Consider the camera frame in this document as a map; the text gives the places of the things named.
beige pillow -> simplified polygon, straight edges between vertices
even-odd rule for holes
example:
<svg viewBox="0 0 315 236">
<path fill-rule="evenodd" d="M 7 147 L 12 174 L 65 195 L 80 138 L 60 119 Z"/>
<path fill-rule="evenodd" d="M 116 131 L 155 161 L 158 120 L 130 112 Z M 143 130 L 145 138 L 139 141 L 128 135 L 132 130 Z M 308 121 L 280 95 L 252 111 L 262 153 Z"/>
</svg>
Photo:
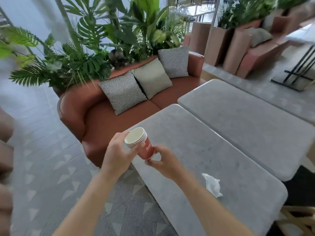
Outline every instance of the beige pillow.
<svg viewBox="0 0 315 236">
<path fill-rule="evenodd" d="M 148 99 L 152 99 L 158 92 L 173 86 L 158 58 L 131 71 Z"/>
<path fill-rule="evenodd" d="M 262 28 L 250 27 L 245 29 L 244 32 L 252 36 L 250 41 L 250 47 L 252 48 L 273 38 L 273 36 L 268 31 Z"/>
</svg>

checkered pillow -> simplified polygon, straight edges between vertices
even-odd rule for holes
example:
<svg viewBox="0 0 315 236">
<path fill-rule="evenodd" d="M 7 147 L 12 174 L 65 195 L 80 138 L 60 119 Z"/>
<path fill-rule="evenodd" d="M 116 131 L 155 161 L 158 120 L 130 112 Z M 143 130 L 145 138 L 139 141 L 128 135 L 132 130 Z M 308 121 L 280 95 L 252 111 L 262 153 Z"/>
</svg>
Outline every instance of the checkered pillow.
<svg viewBox="0 0 315 236">
<path fill-rule="evenodd" d="M 148 100 L 131 71 L 116 78 L 100 81 L 98 84 L 115 110 L 116 116 Z"/>
<path fill-rule="evenodd" d="M 158 56 L 170 78 L 188 76 L 189 46 L 158 50 Z"/>
</svg>

person's left hand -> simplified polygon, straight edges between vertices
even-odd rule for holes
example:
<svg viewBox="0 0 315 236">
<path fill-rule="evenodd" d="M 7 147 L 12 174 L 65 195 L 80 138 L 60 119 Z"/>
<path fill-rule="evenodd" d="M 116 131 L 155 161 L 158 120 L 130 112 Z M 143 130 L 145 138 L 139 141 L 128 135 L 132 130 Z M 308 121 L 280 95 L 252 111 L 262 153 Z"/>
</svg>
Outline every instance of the person's left hand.
<svg viewBox="0 0 315 236">
<path fill-rule="evenodd" d="M 123 145 L 129 132 L 116 133 L 108 144 L 101 172 L 109 179 L 117 180 L 129 167 L 145 143 L 139 143 L 131 151 L 125 152 Z"/>
</svg>

red paper cup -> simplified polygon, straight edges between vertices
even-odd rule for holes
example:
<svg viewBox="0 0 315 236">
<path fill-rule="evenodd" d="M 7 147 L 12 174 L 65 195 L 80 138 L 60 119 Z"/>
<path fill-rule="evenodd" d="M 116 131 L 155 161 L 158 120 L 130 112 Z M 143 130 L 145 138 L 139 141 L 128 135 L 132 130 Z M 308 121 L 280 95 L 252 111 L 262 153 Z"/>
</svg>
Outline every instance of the red paper cup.
<svg viewBox="0 0 315 236">
<path fill-rule="evenodd" d="M 145 146 L 138 153 L 139 157 L 144 160 L 150 159 L 154 154 L 153 146 L 148 138 L 147 133 L 142 127 L 137 127 L 134 130 L 130 131 L 125 138 L 125 143 L 127 146 L 132 149 L 138 143 L 144 142 Z"/>
</svg>

table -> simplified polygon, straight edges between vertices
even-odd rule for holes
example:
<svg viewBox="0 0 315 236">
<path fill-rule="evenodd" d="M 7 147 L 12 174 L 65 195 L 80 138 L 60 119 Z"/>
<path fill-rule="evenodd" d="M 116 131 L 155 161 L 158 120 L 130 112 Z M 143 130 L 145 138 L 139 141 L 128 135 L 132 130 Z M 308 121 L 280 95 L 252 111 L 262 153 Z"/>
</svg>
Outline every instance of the table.
<svg viewBox="0 0 315 236">
<path fill-rule="evenodd" d="M 281 181 L 292 179 L 315 138 L 311 124 L 218 79 L 178 103 Z"/>
<path fill-rule="evenodd" d="M 211 6 L 191 6 L 191 7 L 185 7 L 182 9 L 175 10 L 175 13 L 179 16 L 187 17 L 186 18 L 186 28 L 190 26 L 190 19 L 193 17 L 199 17 L 199 21 L 201 21 L 201 16 L 204 16 L 205 14 L 214 13 L 215 8 Z"/>
<path fill-rule="evenodd" d="M 282 182 L 177 104 L 129 130 L 136 127 L 146 130 L 153 145 L 169 147 L 203 186 L 202 173 L 220 179 L 220 203 L 258 235 L 267 233 L 287 198 Z M 132 163 L 179 236 L 204 236 L 179 187 L 138 156 Z"/>
<path fill-rule="evenodd" d="M 296 30 L 287 35 L 285 39 L 311 46 L 292 69 L 285 70 L 284 73 L 273 77 L 271 81 L 297 91 L 303 91 L 315 82 L 314 73 L 310 74 L 310 70 L 315 64 L 315 24 L 309 24 Z"/>
</svg>

